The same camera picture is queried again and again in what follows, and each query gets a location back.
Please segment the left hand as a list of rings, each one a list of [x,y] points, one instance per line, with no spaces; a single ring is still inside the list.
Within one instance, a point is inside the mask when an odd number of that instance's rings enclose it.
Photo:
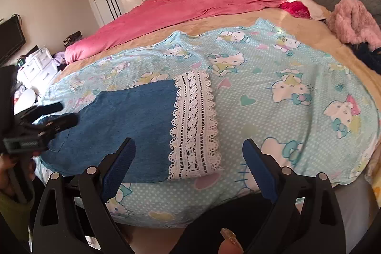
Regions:
[[[33,160],[34,157],[38,157],[41,155],[40,151],[35,151],[30,155],[30,160],[28,163],[28,178],[30,180],[35,179],[35,168],[36,163]],[[15,190],[10,180],[10,171],[14,168],[17,163],[17,158],[11,158],[7,153],[1,153],[0,158],[0,188],[1,192],[9,197],[13,197],[15,195]]]

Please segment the right hand thumb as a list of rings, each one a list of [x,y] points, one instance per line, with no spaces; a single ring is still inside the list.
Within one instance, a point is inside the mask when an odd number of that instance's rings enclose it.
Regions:
[[[243,254],[243,248],[231,230],[222,228],[220,233],[224,241],[220,244],[218,254]]]

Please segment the green sleeved left forearm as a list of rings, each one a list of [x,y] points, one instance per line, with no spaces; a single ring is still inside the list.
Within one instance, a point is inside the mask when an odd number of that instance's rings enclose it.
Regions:
[[[13,234],[21,242],[29,241],[30,213],[34,205],[34,198],[26,204],[15,202],[13,199],[1,192],[0,208],[1,214],[12,230]]]

